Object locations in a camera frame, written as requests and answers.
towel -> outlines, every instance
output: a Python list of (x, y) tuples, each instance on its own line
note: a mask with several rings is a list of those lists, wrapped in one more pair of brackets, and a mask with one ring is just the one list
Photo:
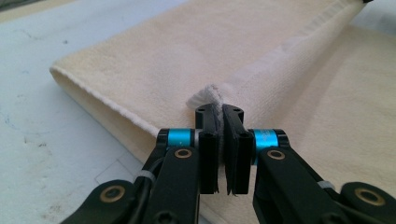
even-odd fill
[[(337, 188), (396, 183), (393, 37), (348, 22), (358, 0), (190, 1), (55, 62), (64, 90), (139, 160), (161, 128), (193, 128), (193, 109), (246, 111), (248, 128), (282, 128)], [(212, 223), (256, 223), (250, 193), (201, 196)]]

blue ring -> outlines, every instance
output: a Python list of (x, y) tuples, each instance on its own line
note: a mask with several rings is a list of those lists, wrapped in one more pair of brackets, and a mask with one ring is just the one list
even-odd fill
[(189, 147), (191, 144), (191, 129), (169, 129), (169, 147)]
[(258, 155), (262, 150), (268, 147), (278, 147), (277, 136), (272, 129), (253, 129), (254, 138), (256, 140), (256, 159), (254, 164), (257, 165)]

fabric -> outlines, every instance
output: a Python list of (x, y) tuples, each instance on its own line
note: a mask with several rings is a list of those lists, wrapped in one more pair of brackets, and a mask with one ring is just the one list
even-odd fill
[[(190, 1), (54, 63), (55, 80), (136, 157), (196, 106), (231, 104), (281, 128), (334, 183), (395, 194), (395, 39), (348, 26), (358, 0)], [(250, 194), (201, 196), (213, 223), (255, 223)]]

white cable tie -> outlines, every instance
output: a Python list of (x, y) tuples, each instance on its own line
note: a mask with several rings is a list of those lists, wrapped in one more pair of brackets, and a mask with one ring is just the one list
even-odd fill
[(152, 172), (148, 171), (148, 170), (141, 170), (141, 171), (137, 172), (136, 179), (139, 176), (143, 176), (143, 177), (146, 177), (146, 178), (150, 179), (152, 184), (155, 183), (155, 180), (156, 180), (155, 175)]
[(334, 185), (330, 181), (321, 180), (321, 181), (318, 182), (318, 184), (323, 189), (334, 189), (335, 190)]

